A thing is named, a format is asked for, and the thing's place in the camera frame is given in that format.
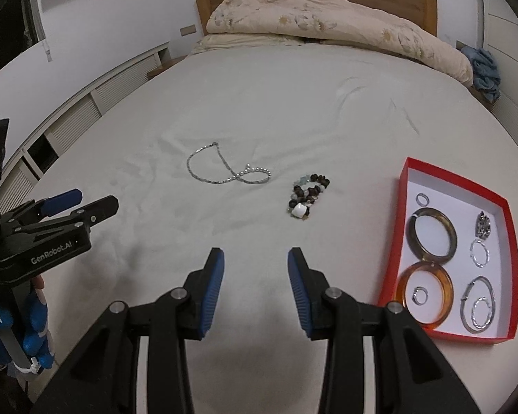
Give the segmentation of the left blue white gloved hand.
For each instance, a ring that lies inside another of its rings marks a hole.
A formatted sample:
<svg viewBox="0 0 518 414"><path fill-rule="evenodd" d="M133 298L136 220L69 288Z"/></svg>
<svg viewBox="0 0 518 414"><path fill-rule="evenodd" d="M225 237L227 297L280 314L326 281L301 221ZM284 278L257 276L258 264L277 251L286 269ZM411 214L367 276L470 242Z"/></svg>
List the left blue white gloved hand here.
<svg viewBox="0 0 518 414"><path fill-rule="evenodd" d="M30 365L38 370L50 369L54 364L52 336L48 330L48 307L44 295L45 282L41 276L31 280L30 292L22 306L12 314L0 301L0 332L12 330ZM0 370L6 368L13 357L0 338Z"/></svg>

